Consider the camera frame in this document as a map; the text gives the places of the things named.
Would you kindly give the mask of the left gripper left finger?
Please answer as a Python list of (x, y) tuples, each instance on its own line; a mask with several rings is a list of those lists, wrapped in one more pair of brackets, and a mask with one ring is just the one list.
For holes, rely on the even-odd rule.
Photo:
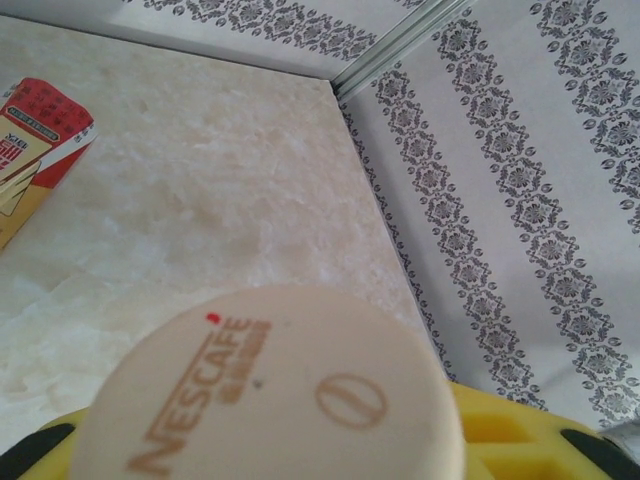
[(52, 420), (0, 455), (0, 480), (69, 480), (77, 429), (88, 410)]

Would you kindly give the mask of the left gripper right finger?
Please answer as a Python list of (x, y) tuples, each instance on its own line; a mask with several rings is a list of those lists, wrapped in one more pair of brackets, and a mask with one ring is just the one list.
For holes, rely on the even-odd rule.
[(640, 480), (640, 460), (572, 420), (451, 385), (466, 442), (464, 480)]

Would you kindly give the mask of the brown coffee bottle cream cap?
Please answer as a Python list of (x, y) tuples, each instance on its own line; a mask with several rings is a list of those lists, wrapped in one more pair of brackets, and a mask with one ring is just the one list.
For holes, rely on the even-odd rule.
[(137, 344), (78, 431), (69, 480), (463, 480), (432, 348), (369, 303), (241, 291)]

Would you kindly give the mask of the red tan label tea bottle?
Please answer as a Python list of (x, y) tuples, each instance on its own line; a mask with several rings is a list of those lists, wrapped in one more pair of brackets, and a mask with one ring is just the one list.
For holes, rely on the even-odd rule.
[(0, 251), (96, 136), (89, 111), (44, 80), (25, 77), (0, 92)]

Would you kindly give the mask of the aluminium frame post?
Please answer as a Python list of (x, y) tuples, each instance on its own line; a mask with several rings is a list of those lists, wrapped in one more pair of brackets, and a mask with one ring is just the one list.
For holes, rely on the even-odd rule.
[(477, 1), (425, 0), (330, 81), (338, 102), (348, 101), (385, 68)]

